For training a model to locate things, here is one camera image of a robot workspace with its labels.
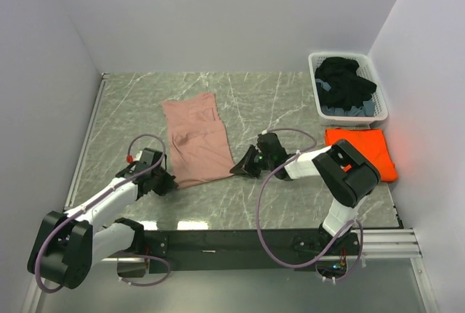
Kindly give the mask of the pink printed t-shirt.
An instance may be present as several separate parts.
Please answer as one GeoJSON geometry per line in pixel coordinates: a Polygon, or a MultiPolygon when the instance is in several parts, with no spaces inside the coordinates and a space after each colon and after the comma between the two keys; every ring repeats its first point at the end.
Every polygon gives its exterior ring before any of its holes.
{"type": "Polygon", "coordinates": [[[172,171],[178,188],[225,179],[233,157],[215,94],[200,93],[187,100],[162,102],[166,117],[172,171]]]}

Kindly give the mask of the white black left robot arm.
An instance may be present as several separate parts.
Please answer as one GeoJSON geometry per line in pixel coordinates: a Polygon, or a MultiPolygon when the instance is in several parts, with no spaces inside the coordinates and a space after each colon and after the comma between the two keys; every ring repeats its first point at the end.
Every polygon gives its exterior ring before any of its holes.
{"type": "Polygon", "coordinates": [[[37,282],[74,289],[93,265],[114,253],[148,254],[143,225],[116,215],[150,192],[166,195],[176,190],[177,183],[166,170],[164,152],[145,148],[139,159],[128,162],[88,201],[43,218],[27,263],[37,282]]]}

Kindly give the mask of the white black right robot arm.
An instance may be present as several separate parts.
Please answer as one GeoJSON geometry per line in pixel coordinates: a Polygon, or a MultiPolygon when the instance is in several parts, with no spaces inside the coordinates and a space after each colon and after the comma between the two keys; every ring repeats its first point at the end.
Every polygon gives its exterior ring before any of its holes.
{"type": "Polygon", "coordinates": [[[348,226],[359,208],[381,181],[377,168],[345,139],[319,150],[289,153],[274,132],[260,134],[255,145],[236,163],[230,173],[257,179],[263,171],[283,181],[320,177],[332,195],[328,214],[317,229],[298,235],[293,247],[301,252],[337,254],[356,251],[360,236],[348,226]]]}

